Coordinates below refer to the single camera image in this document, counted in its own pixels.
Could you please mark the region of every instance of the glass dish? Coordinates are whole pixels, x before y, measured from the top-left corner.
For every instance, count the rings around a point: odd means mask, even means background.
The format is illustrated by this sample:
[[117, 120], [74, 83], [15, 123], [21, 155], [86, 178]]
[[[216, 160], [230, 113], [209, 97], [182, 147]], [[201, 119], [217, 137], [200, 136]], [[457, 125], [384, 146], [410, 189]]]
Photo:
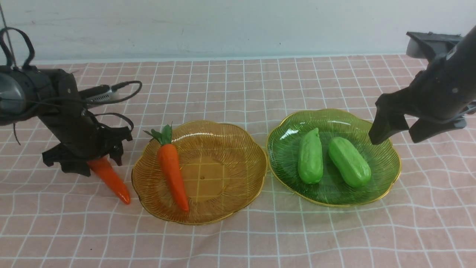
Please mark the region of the glass dish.
[[151, 140], [132, 170], [132, 185], [153, 216], [186, 225], [220, 221], [248, 206], [261, 192], [265, 151], [242, 128], [210, 121], [185, 123], [172, 132], [190, 211], [175, 205]]
[[[315, 204], [344, 207], [368, 204], [383, 198], [398, 179], [401, 160], [390, 140], [372, 145], [372, 123], [338, 109], [299, 111], [289, 115], [268, 136], [267, 150], [273, 175], [294, 193]], [[301, 138], [318, 127], [323, 146], [324, 176], [318, 184], [304, 184], [298, 175]], [[372, 177], [360, 188], [351, 188], [328, 155], [332, 137], [348, 139], [368, 162]]]

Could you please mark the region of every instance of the pink checkered tablecloth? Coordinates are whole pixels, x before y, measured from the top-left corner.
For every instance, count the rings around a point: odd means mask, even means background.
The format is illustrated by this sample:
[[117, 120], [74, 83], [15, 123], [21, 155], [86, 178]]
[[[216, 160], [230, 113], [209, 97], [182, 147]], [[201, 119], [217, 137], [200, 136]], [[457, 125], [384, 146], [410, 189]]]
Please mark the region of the pink checkered tablecloth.
[[57, 141], [39, 120], [18, 124], [21, 146], [10, 126], [1, 127], [0, 267], [476, 267], [474, 117], [466, 129], [420, 144], [407, 133], [394, 136], [402, 174], [385, 198], [366, 206], [311, 204], [268, 173], [249, 207], [192, 227], [149, 215], [130, 183], [149, 140], [142, 129], [208, 119], [240, 125], [264, 146], [267, 133], [298, 110], [338, 108], [372, 120], [377, 97], [407, 86], [425, 66], [403, 55], [56, 65], [75, 72], [81, 89], [144, 83], [126, 103], [94, 111], [124, 113], [136, 125], [124, 166], [115, 167], [132, 203], [95, 176], [46, 167], [40, 154]]

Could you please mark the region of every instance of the toy carrot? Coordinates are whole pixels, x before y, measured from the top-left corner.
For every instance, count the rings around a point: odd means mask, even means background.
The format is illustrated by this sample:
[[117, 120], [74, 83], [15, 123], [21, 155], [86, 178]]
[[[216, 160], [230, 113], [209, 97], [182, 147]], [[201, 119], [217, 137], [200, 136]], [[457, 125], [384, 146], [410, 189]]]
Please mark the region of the toy carrot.
[[157, 151], [157, 161], [164, 173], [165, 179], [169, 186], [169, 191], [175, 203], [185, 212], [189, 211], [188, 198], [185, 192], [182, 173], [180, 172], [179, 154], [177, 148], [172, 144], [172, 127], [164, 126], [162, 133], [151, 130], [152, 133], [145, 133], [156, 139], [161, 147]]
[[129, 190], [112, 168], [106, 157], [88, 162], [89, 168], [111, 189], [126, 205], [130, 204]]

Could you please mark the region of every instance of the toy cucumber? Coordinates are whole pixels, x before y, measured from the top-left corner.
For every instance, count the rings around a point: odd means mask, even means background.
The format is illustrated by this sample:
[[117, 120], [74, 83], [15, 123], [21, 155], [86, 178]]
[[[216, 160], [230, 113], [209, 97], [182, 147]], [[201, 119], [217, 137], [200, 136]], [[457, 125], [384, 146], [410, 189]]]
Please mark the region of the toy cucumber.
[[370, 181], [371, 170], [368, 163], [349, 140], [342, 137], [332, 138], [329, 143], [329, 156], [350, 187], [358, 188]]
[[318, 128], [306, 133], [299, 142], [297, 171], [305, 184], [315, 184], [322, 179], [324, 163]]

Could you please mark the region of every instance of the robotic arm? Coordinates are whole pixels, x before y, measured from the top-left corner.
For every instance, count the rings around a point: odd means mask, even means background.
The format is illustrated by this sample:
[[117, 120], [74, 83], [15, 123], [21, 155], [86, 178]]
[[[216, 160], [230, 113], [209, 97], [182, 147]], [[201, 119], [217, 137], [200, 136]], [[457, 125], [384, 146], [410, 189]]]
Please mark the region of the robotic arm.
[[[407, 55], [429, 62], [410, 85], [376, 101], [369, 131], [372, 144], [409, 131], [414, 143], [466, 127], [465, 114], [476, 112], [476, 26], [465, 36], [408, 32]], [[411, 126], [405, 114], [418, 120]]]
[[[19, 32], [28, 46], [30, 54], [21, 68], [12, 66], [13, 57], [3, 38], [8, 30]], [[117, 165], [122, 165], [122, 141], [132, 140], [132, 121], [111, 113], [131, 126], [130, 129], [112, 128], [99, 123], [95, 117], [99, 114], [94, 115], [88, 109], [132, 98], [141, 90], [140, 81], [101, 85], [79, 92], [73, 74], [62, 69], [38, 69], [30, 65], [35, 51], [24, 32], [3, 28], [0, 47], [7, 58], [7, 64], [0, 66], [0, 125], [15, 124], [37, 116], [59, 140], [59, 144], [43, 152], [43, 162], [47, 166], [59, 163], [64, 173], [90, 176], [88, 161], [106, 155]], [[129, 84], [138, 84], [139, 87], [130, 96], [114, 100], [117, 90]]]

